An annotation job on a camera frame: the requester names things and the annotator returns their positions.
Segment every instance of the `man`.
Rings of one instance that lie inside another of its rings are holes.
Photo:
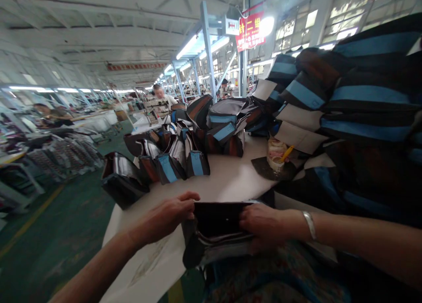
[[[34,104],[35,109],[40,112],[44,118],[53,123],[52,127],[60,127],[62,125],[73,125],[71,119],[73,118],[65,110],[50,109],[47,105],[42,103]]]
[[[178,103],[173,96],[169,94],[164,94],[164,91],[159,84],[154,84],[153,90],[156,97],[158,97],[159,99],[166,99],[169,107]]]

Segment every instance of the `silver bracelet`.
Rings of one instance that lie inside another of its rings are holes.
[[[315,233],[315,225],[313,224],[312,216],[306,211],[302,211],[302,213],[305,217],[306,222],[308,223],[309,231],[311,232],[311,237],[314,241],[316,241],[317,234]]]

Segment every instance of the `factory floor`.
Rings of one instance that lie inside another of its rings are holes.
[[[123,142],[132,126],[128,120],[122,126],[120,134],[98,150],[118,151],[132,159]],[[114,207],[101,189],[101,172],[50,185],[28,213],[5,218],[7,225],[0,231],[0,302],[46,303],[101,249]],[[203,288],[200,273],[188,271],[160,303],[198,303]]]

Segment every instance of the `yellow straw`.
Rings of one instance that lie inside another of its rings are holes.
[[[287,157],[291,154],[295,146],[290,146],[289,149],[286,150],[283,157],[281,158],[281,162],[284,162],[284,160],[287,159]]]

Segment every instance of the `white sign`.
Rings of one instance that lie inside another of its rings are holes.
[[[239,20],[224,17],[226,35],[239,35]]]

